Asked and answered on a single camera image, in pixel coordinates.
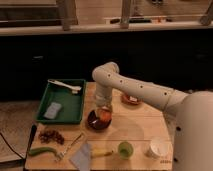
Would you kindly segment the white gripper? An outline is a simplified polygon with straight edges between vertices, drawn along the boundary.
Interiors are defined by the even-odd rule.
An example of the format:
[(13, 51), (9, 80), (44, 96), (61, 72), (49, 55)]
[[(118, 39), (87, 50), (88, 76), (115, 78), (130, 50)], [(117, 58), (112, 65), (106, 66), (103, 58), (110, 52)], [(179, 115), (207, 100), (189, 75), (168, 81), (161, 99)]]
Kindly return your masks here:
[(113, 107), (111, 105), (111, 102), (112, 102), (112, 88), (97, 84), (95, 90), (95, 103), (97, 106), (99, 106), (96, 108), (97, 117), (100, 117), (101, 115), (100, 107), (102, 106), (107, 106), (109, 113), (110, 114), (113, 113)]

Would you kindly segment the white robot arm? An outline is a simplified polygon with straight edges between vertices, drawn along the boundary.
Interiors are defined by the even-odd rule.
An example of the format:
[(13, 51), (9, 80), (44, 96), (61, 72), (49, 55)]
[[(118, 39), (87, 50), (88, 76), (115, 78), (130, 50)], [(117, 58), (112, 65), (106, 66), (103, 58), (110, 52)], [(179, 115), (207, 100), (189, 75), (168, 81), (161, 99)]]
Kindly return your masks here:
[(213, 171), (213, 92), (189, 94), (124, 77), (114, 62), (96, 67), (92, 78), (97, 106), (110, 104), (115, 88), (177, 117), (172, 171)]

